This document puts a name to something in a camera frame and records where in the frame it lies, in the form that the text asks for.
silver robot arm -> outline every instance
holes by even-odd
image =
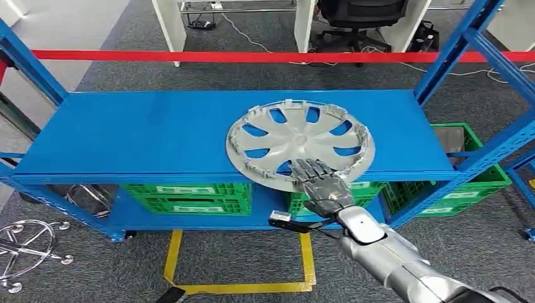
[[[305,206],[344,228],[339,244],[386,289],[407,303],[510,303],[434,270],[416,246],[353,205],[346,183],[321,161],[298,159],[290,168],[310,201]]]

red rope barrier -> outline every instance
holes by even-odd
[[[433,62],[438,52],[313,53],[298,52],[155,52],[124,50],[32,50],[43,60],[181,61],[181,62]],[[535,52],[503,52],[513,62],[535,62]],[[486,62],[479,52],[466,52],[460,62]]]
[[[6,73],[7,68],[7,64],[4,61],[0,60],[0,85],[2,84],[2,80],[4,79],[4,74]]]

robot finger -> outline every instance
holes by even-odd
[[[319,176],[319,177],[322,177],[324,176],[325,174],[328,174],[324,169],[323,167],[321,167],[316,161],[308,158],[307,159],[307,163],[314,169],[315,173]]]
[[[309,178],[307,177],[307,173],[303,170],[301,165],[291,163],[289,165],[289,168],[291,172],[293,172],[293,175],[301,182],[307,181]]]
[[[332,174],[332,169],[325,162],[323,162],[322,160],[317,160],[316,163],[321,166],[321,168],[325,170],[327,174]]]
[[[307,173],[309,179],[313,179],[314,177],[319,177],[319,175],[316,173],[316,171],[310,166],[310,164],[307,163],[307,161],[303,159],[297,159],[297,164],[301,166],[301,168]]]

chrome chair base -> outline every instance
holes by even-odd
[[[34,233],[26,240],[17,239],[17,235],[22,232],[25,228],[29,226],[38,226],[41,227],[40,230]],[[19,282],[12,282],[12,278],[16,278],[20,275],[27,273],[28,271],[36,268],[39,264],[43,263],[45,260],[56,260],[60,261],[61,264],[69,265],[74,261],[74,257],[70,254],[65,256],[59,256],[52,253],[54,245],[56,243],[56,232],[54,227],[57,230],[67,230],[71,224],[69,222],[53,222],[46,223],[39,220],[20,220],[15,223],[6,225],[0,228],[0,255],[9,254],[11,255],[7,266],[5,267],[3,274],[0,275],[0,285],[7,289],[11,294],[15,294],[22,289],[22,284]],[[3,239],[1,236],[7,235],[7,239]],[[36,250],[31,248],[31,243],[37,239],[47,237],[47,249],[44,251]],[[38,260],[33,262],[32,265],[23,268],[18,271],[13,271],[13,267],[17,259],[24,255],[31,254],[38,256]]]

black office chair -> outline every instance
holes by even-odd
[[[378,46],[385,52],[392,52],[392,46],[367,36],[366,29],[389,27],[405,15],[407,0],[319,0],[318,8],[329,25],[338,28],[350,28],[350,32],[342,30],[326,30],[319,34],[313,51],[323,52],[333,44],[340,42],[360,52],[359,42],[368,42]],[[325,35],[342,37],[332,42],[325,42]]]

